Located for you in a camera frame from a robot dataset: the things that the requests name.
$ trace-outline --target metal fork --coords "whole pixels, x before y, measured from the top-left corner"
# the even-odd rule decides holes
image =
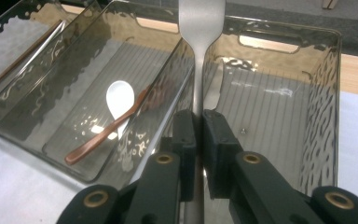
[[[195,56],[193,90],[193,113],[195,115],[196,139],[202,139],[203,111],[203,64],[206,51],[222,34],[226,0],[179,0],[179,31],[190,45]],[[204,223],[203,176],[200,152],[196,158],[195,188],[193,202],[185,208],[185,223]]]

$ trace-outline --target white spoon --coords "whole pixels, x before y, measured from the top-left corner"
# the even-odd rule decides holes
[[[129,116],[135,113],[135,111],[141,105],[141,102],[146,97],[148,88],[139,93],[138,99],[136,99],[136,102],[134,103],[134,93],[132,87],[128,83],[128,85],[124,83],[126,82],[118,81],[117,83],[113,83],[111,87],[109,87],[108,92],[106,94],[106,100],[108,101],[109,110],[113,114],[114,118],[118,118],[115,119],[115,121],[109,124],[106,128],[104,128],[101,133],[98,133],[94,137],[92,137],[87,143],[83,144],[82,146],[78,147],[77,149],[71,151],[68,155],[66,155],[65,162],[68,165],[73,165],[77,163],[78,161],[86,157],[89,153],[91,153],[91,151],[98,145],[100,145],[101,142],[103,142],[103,140],[105,140],[110,133],[114,132],[119,125],[121,125],[124,121],[127,120]],[[129,106],[130,108],[124,109],[122,108],[124,106]],[[121,129],[121,133],[118,133],[117,135],[120,134],[121,137],[124,128],[125,126]]]

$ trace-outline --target chopstick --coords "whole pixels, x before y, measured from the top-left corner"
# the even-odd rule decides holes
[[[1,74],[0,74],[0,81],[4,79],[14,68],[20,65],[20,63],[27,58],[34,50],[40,46],[44,41],[48,39],[51,34],[57,29],[57,27],[62,23],[62,20],[58,20],[51,26],[42,36],[40,36],[31,47],[29,47],[26,51],[20,55],[20,57],[14,61],[9,67],[7,67]]]

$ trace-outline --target fork handle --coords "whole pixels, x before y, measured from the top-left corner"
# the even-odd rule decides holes
[[[103,129],[102,132],[92,137],[88,142],[68,153],[65,157],[66,164],[73,165],[78,161],[81,161],[87,155],[89,155],[91,151],[93,151],[98,145],[100,145],[101,142],[103,142],[107,138],[107,136],[109,136],[109,134],[114,132],[118,128],[118,126],[122,124],[124,120],[126,120],[132,114],[133,110],[130,109],[121,117],[110,123],[106,128]]]

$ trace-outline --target handle cutout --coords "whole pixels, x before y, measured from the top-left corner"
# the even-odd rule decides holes
[[[301,39],[289,35],[273,35],[258,32],[242,32],[239,41],[246,47],[269,49],[284,53],[295,53],[299,50]]]
[[[170,33],[179,33],[179,28],[176,23],[167,22],[167,21],[156,21],[156,20],[150,20],[142,17],[137,17],[136,21],[138,24],[142,27],[154,29],[154,30],[160,30],[160,31],[166,31]]]

